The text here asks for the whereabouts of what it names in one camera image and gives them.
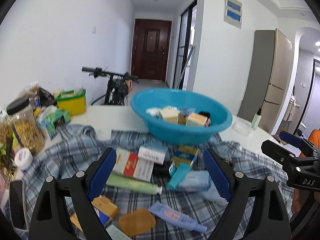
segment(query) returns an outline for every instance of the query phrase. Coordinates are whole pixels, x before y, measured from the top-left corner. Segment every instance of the glass door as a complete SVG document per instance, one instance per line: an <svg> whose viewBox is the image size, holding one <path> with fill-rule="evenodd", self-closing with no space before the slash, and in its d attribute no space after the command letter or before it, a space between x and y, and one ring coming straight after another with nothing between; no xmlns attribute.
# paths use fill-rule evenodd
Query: glass door
<svg viewBox="0 0 320 240"><path fill-rule="evenodd" d="M176 87L181 74L183 73L184 66L187 63L187 58L190 53L190 50L193 46L194 36L196 31L196 12L197 12L197 0L195 0L181 15L180 22L180 34L177 50L177 59L174 72L174 85ZM182 81L179 85L179 89L186 90L189 76L189 69L191 64L190 58L186 71L182 77Z"/></svg>

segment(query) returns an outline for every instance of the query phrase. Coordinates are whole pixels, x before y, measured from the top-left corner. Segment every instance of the orange chair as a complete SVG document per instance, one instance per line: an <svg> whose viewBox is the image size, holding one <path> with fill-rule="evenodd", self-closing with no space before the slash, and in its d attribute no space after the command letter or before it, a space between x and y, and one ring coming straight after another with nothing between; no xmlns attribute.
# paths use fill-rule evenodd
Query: orange chair
<svg viewBox="0 0 320 240"><path fill-rule="evenodd" d="M320 147L320 130L313 130L308 141L312 142L315 146Z"/></svg>

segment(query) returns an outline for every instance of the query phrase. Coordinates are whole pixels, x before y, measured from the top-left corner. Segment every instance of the green tube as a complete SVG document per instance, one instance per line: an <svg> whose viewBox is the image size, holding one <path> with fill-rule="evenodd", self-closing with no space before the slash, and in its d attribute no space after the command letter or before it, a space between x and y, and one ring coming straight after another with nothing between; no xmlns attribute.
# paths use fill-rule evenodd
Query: green tube
<svg viewBox="0 0 320 240"><path fill-rule="evenodd" d="M162 187L148 182L131 179L119 174L111 173L106 183L108 186L138 191L148 195L161 195Z"/></svg>

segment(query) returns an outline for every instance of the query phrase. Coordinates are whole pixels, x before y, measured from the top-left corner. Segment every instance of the black jar lid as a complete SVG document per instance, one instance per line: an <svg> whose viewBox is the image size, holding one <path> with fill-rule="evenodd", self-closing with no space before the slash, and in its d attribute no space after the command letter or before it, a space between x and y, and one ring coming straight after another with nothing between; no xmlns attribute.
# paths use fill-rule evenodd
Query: black jar lid
<svg viewBox="0 0 320 240"><path fill-rule="evenodd" d="M23 98L14 100L7 106L7 114L8 115L16 114L17 112L27 107L29 104L30 104L29 97L23 97Z"/></svg>

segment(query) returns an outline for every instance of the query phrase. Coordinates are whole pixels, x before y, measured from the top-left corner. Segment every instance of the screw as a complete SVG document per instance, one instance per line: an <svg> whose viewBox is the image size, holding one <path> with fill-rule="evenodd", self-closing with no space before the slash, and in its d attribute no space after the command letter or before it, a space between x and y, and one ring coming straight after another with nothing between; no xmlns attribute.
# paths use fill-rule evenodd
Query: screw
<svg viewBox="0 0 320 240"><path fill-rule="evenodd" d="M84 171L78 171L77 174L76 174L76 176L77 176L78 178L82 178L82 177L84 176Z"/></svg>
<svg viewBox="0 0 320 240"><path fill-rule="evenodd" d="M47 177L47 178L45 179L45 181L46 181L46 182L51 182L51 181L53 181L53 177L52 177L52 176L49 176L49 177Z"/></svg>
<svg viewBox="0 0 320 240"><path fill-rule="evenodd" d="M237 171L236 173L235 173L235 176L237 177L237 178L243 178L244 177L244 174L241 172L241 171Z"/></svg>
<svg viewBox="0 0 320 240"><path fill-rule="evenodd" d="M274 181L275 181L275 178L272 177L272 176L268 176L268 177L267 177L267 180L269 180L270 182L274 182Z"/></svg>

